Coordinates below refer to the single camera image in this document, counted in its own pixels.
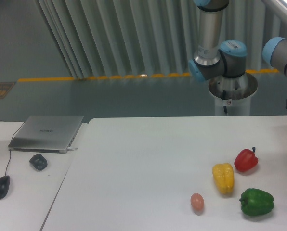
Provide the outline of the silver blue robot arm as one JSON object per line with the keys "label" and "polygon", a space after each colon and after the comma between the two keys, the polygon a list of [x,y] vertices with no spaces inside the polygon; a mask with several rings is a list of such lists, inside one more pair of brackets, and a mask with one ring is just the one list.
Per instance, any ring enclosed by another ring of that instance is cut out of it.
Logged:
{"label": "silver blue robot arm", "polygon": [[[196,0],[200,10],[198,49],[189,60],[189,70],[197,81],[208,81],[216,116],[247,116],[256,78],[246,72],[247,48],[238,40],[219,43],[221,22],[227,0]],[[274,37],[263,47],[262,57],[287,77],[287,39]]]}

